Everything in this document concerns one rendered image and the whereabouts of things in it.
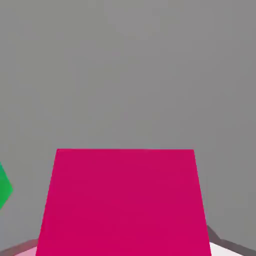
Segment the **small green cube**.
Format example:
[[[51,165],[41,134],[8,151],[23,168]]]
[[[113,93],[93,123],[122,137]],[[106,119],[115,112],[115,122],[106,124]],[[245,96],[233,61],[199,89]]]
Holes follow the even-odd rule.
[[[0,162],[0,210],[10,198],[13,186]]]

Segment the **small pink cube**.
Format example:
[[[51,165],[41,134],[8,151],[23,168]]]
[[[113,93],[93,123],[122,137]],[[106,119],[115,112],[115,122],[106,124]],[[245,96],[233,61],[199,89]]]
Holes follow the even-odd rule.
[[[192,149],[58,149],[36,256],[212,256]]]

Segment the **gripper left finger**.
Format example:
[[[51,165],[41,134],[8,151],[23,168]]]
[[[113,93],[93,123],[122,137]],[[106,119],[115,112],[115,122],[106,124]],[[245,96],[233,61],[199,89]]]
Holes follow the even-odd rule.
[[[38,244],[38,239],[31,239],[26,242],[15,245],[13,247],[7,248],[3,251],[0,251],[0,256],[15,256],[17,254],[23,253],[25,251],[28,251],[36,247],[37,244]]]

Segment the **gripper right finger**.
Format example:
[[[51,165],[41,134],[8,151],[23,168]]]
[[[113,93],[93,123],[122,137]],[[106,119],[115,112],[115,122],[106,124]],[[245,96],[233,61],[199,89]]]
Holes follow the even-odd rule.
[[[256,250],[252,250],[240,244],[221,239],[209,225],[207,225],[207,232],[209,241],[215,245],[218,245],[222,248],[228,249],[243,256],[256,256]]]

